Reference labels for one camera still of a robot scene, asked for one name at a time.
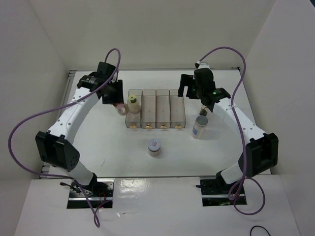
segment black cable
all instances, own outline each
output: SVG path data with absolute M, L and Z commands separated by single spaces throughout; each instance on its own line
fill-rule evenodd
M 252 230 L 253 230 L 254 228 L 256 228 L 256 227 L 259 227 L 259 228 L 264 229 L 264 230 L 267 232 L 267 234 L 268 234 L 269 236 L 271 236 L 270 233 L 268 232 L 268 230 L 267 230 L 266 228 L 260 226 L 260 225 L 255 225 L 255 226 L 253 226 L 253 227 L 251 228 L 250 236 L 252 236 Z

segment white floor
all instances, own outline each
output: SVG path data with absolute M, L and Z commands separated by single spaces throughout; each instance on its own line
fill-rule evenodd
M 280 177 L 255 179 L 266 194 L 265 208 L 255 216 L 241 215 L 233 206 L 203 207 L 198 177 L 115 179 L 113 208 L 100 210 L 99 229 L 91 210 L 66 209 L 69 188 L 60 186 L 61 180 L 32 180 L 15 236 L 248 236 L 254 225 L 272 236 L 299 236 Z M 246 180 L 245 192 L 248 205 L 239 208 L 257 210 L 259 188 Z
M 69 100 L 79 79 L 90 71 L 76 72 Z M 121 71 L 124 96 L 129 89 L 178 89 L 180 70 Z M 238 70 L 214 70 L 216 86 L 233 93 L 239 79 Z M 235 103 L 253 120 L 251 107 L 241 85 Z M 99 101 L 82 123 L 74 146 L 80 152 L 80 161 L 98 177 L 171 177 L 211 176 L 236 163 L 242 153 L 241 141 L 216 115 L 209 113 L 209 124 L 203 140 L 195 140 L 190 133 L 199 114 L 201 103 L 185 97 L 187 124 L 175 129 L 127 129 L 125 117 L 119 116 L 111 105 Z M 160 138 L 162 154 L 153 158 L 147 153 L 151 138 Z M 56 168 L 51 174 L 61 173 Z

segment white wall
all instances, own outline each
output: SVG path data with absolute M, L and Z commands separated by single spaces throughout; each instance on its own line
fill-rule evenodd
M 68 69 L 95 69 L 118 47 L 121 68 L 192 68 L 207 51 L 249 52 L 274 0 L 29 0 Z M 223 51 L 212 67 L 241 65 Z
M 23 118 L 60 105 L 67 71 L 27 0 L 0 2 L 0 235 L 13 235 L 31 175 L 9 156 L 7 138 Z M 23 164 L 40 170 L 35 144 L 57 114 L 37 118 L 14 136 L 13 148 Z
M 314 235 L 315 8 L 276 0 L 247 56 L 255 120 L 279 138 L 281 174 L 302 236 Z

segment clear plastic organizer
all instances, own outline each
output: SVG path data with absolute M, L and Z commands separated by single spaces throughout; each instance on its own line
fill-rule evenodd
M 153 89 L 142 90 L 141 127 L 156 128 L 157 95 Z
M 130 95 L 135 95 L 137 97 L 137 101 L 141 107 L 142 104 L 142 89 L 130 89 L 128 92 L 128 97 Z M 127 128 L 141 128 L 141 109 L 139 113 L 133 114 L 131 112 L 129 112 L 126 115 L 126 126 Z
M 184 98 L 178 96 L 176 89 L 170 90 L 171 128 L 181 129 L 186 126 Z
M 157 93 L 157 128 L 167 129 L 171 127 L 170 93 L 169 90 L 160 89 Z

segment robotic arm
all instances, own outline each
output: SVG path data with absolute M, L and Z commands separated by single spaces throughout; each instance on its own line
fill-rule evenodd
M 71 103 L 100 87 L 114 70 L 115 66 L 100 62 L 96 72 L 80 79 Z M 97 182 L 97 176 L 79 161 L 80 153 L 72 144 L 86 115 L 100 98 L 103 104 L 123 104 L 123 81 L 114 77 L 103 89 L 66 109 L 47 132 L 39 131 L 35 138 L 41 160 L 75 178 L 91 195 L 107 188 L 104 183 Z
M 184 88 L 188 87 L 187 97 L 200 99 L 202 105 L 219 116 L 237 135 L 240 131 L 232 111 L 231 96 L 223 88 L 216 88 L 213 73 L 208 64 L 197 63 L 193 75 L 182 74 L 178 96 L 182 97 Z M 257 127 L 235 104 L 246 142 L 247 170 L 246 176 L 253 177 L 276 166 L 278 162 L 278 138 L 274 133 L 266 134 Z M 243 154 L 238 163 L 217 173 L 219 187 L 226 187 L 242 178 Z

